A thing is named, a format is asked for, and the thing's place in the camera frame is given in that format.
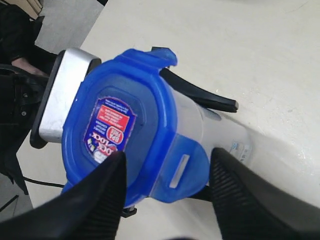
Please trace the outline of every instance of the cable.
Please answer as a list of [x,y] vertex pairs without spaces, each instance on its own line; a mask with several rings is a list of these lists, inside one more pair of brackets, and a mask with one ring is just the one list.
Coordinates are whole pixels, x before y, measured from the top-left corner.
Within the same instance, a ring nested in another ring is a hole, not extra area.
[[33,180],[28,177],[23,177],[23,180],[33,183],[33,184],[38,184],[38,185],[44,185],[44,186],[50,186],[50,187],[56,187],[56,188],[64,188],[65,185],[59,184],[59,183],[52,183],[52,182],[45,182],[45,181],[38,181],[38,180]]

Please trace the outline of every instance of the label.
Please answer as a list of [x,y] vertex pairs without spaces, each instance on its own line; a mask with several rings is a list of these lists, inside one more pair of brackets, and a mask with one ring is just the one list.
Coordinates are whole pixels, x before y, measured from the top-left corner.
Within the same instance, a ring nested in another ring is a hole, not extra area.
[[98,99],[84,134],[85,148],[102,163],[115,151],[123,151],[137,115],[125,102],[114,97]]
[[241,142],[234,141],[229,153],[243,163],[250,156],[251,147],[250,145],[244,145]]

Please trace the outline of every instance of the blue lid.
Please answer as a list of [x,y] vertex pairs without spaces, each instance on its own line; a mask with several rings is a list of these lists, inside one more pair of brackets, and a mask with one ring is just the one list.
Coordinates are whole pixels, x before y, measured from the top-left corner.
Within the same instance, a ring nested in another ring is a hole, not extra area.
[[149,195],[177,130],[175,102],[159,71],[176,64],[167,48],[129,49],[85,78],[63,127],[64,191],[118,150],[130,170],[125,205]]

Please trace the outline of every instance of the white table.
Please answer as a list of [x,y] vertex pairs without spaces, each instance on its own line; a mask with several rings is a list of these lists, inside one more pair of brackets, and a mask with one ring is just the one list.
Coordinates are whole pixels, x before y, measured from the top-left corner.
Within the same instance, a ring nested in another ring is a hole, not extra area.
[[[319,0],[111,0],[82,49],[108,60],[129,48],[171,48],[173,72],[239,102],[229,116],[252,133],[248,167],[320,207],[319,12]],[[52,148],[43,155],[59,152]],[[60,156],[50,157],[39,174],[64,182]],[[209,203],[148,199],[137,207],[118,240],[221,239]]]

